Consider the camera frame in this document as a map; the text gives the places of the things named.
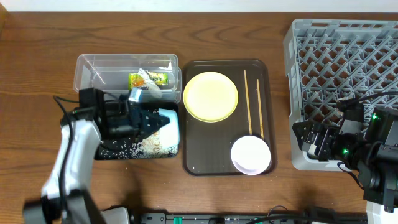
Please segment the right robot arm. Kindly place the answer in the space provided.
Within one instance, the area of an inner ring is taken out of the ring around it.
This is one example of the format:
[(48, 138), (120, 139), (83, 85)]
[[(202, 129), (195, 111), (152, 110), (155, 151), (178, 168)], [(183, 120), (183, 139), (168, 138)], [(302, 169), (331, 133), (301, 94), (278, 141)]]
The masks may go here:
[(397, 110), (376, 107), (367, 131), (364, 101), (376, 95), (338, 100), (339, 126), (304, 121), (292, 131), (301, 151), (312, 159), (337, 160), (363, 190), (369, 223), (397, 223)]

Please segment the white napkin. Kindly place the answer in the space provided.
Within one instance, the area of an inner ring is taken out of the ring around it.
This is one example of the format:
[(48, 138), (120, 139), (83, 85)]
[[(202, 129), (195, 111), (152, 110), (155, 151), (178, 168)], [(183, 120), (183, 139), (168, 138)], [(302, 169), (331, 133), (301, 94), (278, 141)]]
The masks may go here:
[(162, 97), (162, 93), (160, 92), (159, 86), (156, 84), (156, 82), (153, 79), (151, 79), (147, 71), (145, 71), (143, 68), (140, 68), (138, 71), (138, 76), (139, 76), (139, 84), (138, 84), (139, 88), (145, 88), (154, 98), (159, 99)]

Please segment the green orange snack wrapper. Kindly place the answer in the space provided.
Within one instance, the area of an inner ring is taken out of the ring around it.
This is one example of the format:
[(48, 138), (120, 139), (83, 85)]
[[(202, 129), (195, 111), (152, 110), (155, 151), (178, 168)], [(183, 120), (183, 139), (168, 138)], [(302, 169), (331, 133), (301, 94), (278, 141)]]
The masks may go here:
[[(166, 73), (149, 72), (148, 76), (152, 81), (155, 82), (157, 86), (166, 86), (169, 84), (168, 75)], [(129, 74), (128, 87), (130, 90), (132, 90), (134, 87), (148, 89), (144, 78), (139, 73)]]

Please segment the white lilac bowl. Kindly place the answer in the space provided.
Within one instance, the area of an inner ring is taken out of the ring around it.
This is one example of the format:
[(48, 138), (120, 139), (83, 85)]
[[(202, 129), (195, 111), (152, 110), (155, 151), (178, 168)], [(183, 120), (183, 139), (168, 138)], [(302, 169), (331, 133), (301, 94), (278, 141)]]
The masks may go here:
[(245, 175), (259, 175), (271, 165), (271, 150), (261, 138), (247, 135), (237, 139), (231, 147), (231, 162)]

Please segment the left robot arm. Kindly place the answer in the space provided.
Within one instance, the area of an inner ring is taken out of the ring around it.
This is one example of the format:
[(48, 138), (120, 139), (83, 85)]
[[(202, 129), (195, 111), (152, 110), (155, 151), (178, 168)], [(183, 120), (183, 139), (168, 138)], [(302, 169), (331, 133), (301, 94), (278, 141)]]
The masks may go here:
[(104, 140), (130, 138), (142, 142), (161, 131), (163, 146), (179, 144), (178, 115), (157, 103), (141, 103), (133, 88), (116, 96), (96, 88), (79, 91), (78, 107), (60, 120), (62, 143), (38, 201), (26, 202), (25, 223), (130, 223), (125, 207), (101, 211), (91, 198), (93, 161)]

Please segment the blue bowl with rice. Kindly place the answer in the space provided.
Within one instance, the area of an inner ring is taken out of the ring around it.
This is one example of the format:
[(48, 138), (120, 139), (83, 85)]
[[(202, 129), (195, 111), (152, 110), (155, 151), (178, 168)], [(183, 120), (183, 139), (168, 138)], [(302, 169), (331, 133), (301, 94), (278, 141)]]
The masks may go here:
[(142, 158), (175, 157), (180, 143), (178, 115), (174, 110), (160, 109), (159, 114), (169, 118), (170, 123), (142, 141)]

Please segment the yellow plate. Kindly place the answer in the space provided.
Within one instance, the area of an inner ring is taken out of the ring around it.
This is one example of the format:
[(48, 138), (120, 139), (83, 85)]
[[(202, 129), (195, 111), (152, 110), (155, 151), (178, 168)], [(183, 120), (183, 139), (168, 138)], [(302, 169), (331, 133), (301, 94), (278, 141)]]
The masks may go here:
[(216, 123), (233, 114), (239, 101), (234, 82), (218, 72), (203, 72), (188, 81), (183, 103), (195, 119)]

